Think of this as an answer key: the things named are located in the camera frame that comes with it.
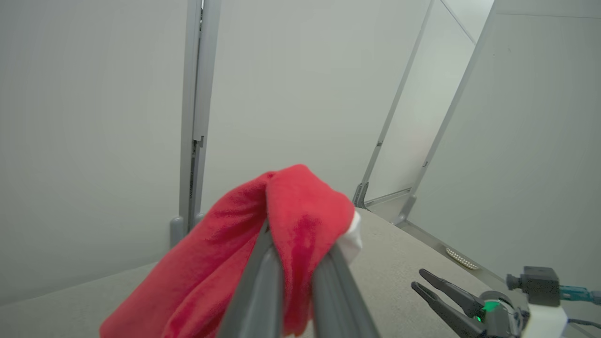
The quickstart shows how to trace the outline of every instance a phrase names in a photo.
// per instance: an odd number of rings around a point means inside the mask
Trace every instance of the white fabric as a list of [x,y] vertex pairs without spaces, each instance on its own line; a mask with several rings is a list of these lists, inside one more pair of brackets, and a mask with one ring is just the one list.
[[344,260],[346,260],[348,264],[357,257],[363,248],[363,243],[361,242],[361,227],[359,226],[360,223],[361,216],[355,211],[355,216],[353,216],[353,220],[350,222],[349,229],[344,235],[338,238],[338,241],[336,242],[340,251],[342,251]]

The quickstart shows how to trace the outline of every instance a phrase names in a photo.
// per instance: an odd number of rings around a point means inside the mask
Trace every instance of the white partition panel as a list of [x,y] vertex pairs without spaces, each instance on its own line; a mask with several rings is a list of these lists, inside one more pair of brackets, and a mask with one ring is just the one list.
[[0,304],[169,249],[186,8],[1,2]]
[[297,163],[351,197],[428,3],[223,1],[201,209]]
[[[550,266],[601,289],[601,19],[539,4],[554,15],[493,17],[409,221],[499,276]],[[601,14],[587,4],[574,2]],[[601,322],[599,307],[564,305]]]
[[435,1],[366,200],[409,188],[417,180],[473,50],[444,4]]

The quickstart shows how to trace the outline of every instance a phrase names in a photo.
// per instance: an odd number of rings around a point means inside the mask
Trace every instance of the black cable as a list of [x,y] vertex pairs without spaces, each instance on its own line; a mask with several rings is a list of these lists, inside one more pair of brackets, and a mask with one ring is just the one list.
[[594,326],[596,328],[601,328],[601,324],[595,323],[595,322],[589,322],[589,321],[583,321],[582,319],[568,319],[567,320],[568,323],[574,323],[574,324],[579,324],[579,325],[589,325],[589,326]]

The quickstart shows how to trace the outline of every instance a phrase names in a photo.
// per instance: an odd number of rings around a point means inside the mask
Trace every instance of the red velvet fabric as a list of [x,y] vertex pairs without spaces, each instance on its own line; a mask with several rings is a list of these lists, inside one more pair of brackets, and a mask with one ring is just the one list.
[[310,316],[311,275],[354,210],[304,165],[264,173],[215,203],[102,324],[100,336],[214,337],[267,216],[284,270],[285,334],[300,335]]

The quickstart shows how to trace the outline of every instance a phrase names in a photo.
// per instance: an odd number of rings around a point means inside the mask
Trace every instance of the teal connector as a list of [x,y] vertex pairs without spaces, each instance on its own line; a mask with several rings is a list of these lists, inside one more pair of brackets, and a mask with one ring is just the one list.
[[601,291],[589,291],[586,287],[560,285],[560,299],[563,301],[585,301],[601,305]]

